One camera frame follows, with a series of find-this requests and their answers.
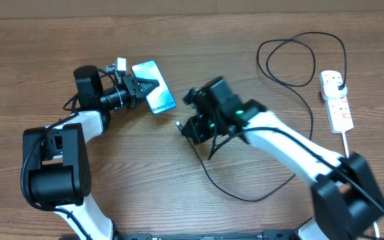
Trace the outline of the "blue Samsung Galaxy smartphone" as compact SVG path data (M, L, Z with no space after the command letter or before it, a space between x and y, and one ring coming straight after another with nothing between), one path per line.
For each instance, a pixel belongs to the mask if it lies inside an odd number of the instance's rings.
M177 104L174 97L155 61L147 61L133 65L131 69L136 77L147 80L157 80L159 83L159 85L146 96L152 114L160 114L176 107Z

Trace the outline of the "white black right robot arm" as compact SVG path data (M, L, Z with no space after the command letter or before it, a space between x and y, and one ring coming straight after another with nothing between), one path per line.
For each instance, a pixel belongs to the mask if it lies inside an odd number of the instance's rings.
M239 137L276 158L309 186L314 216L295 230L294 239L368 239L366 230L384 217L384 196L360 154L344 157L317 145L259 102L242 102L222 77L190 89L183 101L196 110L178 126L191 145L225 136L213 144L214 155Z

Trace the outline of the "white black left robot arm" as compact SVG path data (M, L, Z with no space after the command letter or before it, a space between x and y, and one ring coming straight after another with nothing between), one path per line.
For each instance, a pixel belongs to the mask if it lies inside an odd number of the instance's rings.
M23 133L21 191L30 206L61 216L78 239L121 239L91 194L86 144L106 132L112 111L135 108L159 82L128 75L124 68L94 65L73 75L77 93L63 106L70 115Z

